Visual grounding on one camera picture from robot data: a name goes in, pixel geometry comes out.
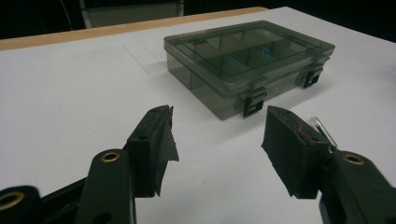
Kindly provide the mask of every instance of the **metal pin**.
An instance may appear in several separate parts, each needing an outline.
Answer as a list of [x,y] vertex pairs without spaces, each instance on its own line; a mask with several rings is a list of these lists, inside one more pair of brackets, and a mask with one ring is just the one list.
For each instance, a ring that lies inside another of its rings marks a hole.
[[334,139],[332,138],[330,133],[327,132],[326,128],[324,127],[324,125],[320,122],[320,120],[317,117],[311,118],[308,121],[308,124],[311,125],[311,127],[314,128],[315,131],[317,131],[318,133],[322,134],[327,139],[329,139],[330,143],[332,144],[332,146],[330,148],[331,151],[338,150],[338,146],[335,143]]

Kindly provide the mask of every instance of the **transparent lid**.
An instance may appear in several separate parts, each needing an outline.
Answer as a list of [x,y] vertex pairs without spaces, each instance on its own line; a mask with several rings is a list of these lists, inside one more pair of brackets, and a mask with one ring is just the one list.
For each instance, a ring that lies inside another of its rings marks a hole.
[[334,45],[269,21],[172,35],[164,48],[223,96],[239,94],[256,79],[277,79],[332,54]]

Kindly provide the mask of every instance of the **white tabletop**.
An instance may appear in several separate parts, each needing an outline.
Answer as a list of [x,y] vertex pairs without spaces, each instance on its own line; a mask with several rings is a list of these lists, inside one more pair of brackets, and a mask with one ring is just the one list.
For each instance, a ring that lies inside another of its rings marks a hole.
[[149,109],[173,105],[180,162],[168,164],[161,198],[136,200],[138,223],[321,223],[318,200],[291,198],[261,148],[266,109],[221,121],[166,68],[165,36],[258,20],[335,45],[317,84],[264,107],[319,117],[396,186],[396,45],[282,7],[0,51],[0,189],[44,196],[71,184],[97,153],[123,147]]

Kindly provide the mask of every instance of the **dark background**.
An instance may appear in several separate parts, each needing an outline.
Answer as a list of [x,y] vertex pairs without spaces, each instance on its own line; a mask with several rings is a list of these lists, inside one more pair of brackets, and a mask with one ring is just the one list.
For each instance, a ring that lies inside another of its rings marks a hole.
[[[86,0],[86,7],[175,2],[170,0]],[[0,0],[0,38],[85,29],[78,0]],[[70,23],[64,13],[69,15]],[[184,0],[184,15],[242,7],[292,7],[325,21],[396,42],[396,16],[384,0]]]

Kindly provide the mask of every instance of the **compartment organizer box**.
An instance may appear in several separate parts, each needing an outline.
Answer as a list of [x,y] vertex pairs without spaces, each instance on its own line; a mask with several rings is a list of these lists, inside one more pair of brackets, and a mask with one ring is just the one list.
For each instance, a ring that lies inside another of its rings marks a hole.
[[316,82],[335,46],[269,21],[167,36],[168,70],[219,119]]

